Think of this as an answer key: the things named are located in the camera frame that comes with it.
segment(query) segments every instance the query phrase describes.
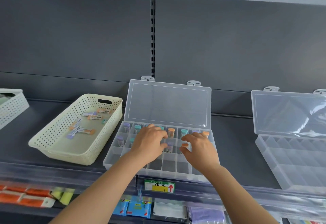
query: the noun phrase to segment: purple cloth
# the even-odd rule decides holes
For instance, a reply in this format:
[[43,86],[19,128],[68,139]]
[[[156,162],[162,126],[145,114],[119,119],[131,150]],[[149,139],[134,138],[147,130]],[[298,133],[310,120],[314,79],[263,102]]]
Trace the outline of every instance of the purple cloth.
[[225,222],[225,215],[221,210],[188,207],[188,213],[193,224],[207,223],[212,221],[214,221],[214,223]]

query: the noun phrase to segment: shelf label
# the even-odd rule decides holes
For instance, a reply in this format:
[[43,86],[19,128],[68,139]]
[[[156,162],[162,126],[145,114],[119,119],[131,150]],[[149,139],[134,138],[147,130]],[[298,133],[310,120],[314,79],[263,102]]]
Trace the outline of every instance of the shelf label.
[[175,183],[145,180],[145,190],[174,193]]

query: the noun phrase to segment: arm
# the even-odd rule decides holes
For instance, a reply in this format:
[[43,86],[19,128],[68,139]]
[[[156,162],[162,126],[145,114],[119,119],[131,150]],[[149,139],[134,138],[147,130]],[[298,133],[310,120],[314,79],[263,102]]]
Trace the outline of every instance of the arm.
[[278,222],[220,165],[218,154],[204,134],[185,135],[192,152],[180,147],[189,163],[214,186],[233,224],[278,224]]
[[150,124],[136,136],[130,152],[122,156],[95,183],[72,201],[51,224],[108,223],[121,195],[135,174],[155,160],[168,145],[166,131]]

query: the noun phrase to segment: transparent lid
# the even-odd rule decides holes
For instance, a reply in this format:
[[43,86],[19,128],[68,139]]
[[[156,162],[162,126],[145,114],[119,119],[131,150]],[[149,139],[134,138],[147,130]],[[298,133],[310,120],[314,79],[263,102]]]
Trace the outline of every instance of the transparent lid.
[[256,134],[326,137],[326,95],[251,91]]
[[131,79],[124,120],[211,128],[210,87]]

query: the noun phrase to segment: plastic clasp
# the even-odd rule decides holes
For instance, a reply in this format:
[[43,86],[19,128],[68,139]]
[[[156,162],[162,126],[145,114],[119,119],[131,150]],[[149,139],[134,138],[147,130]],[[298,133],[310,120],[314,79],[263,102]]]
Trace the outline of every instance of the plastic clasp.
[[141,80],[155,82],[155,78],[152,76],[142,76]]
[[269,86],[264,88],[264,91],[273,91],[273,92],[277,92],[280,88],[279,87],[275,87],[275,86]]
[[324,88],[319,88],[314,91],[314,94],[316,95],[326,95],[326,89]]
[[200,86],[201,82],[195,81],[195,80],[190,80],[187,82],[187,85],[192,85],[192,86]]

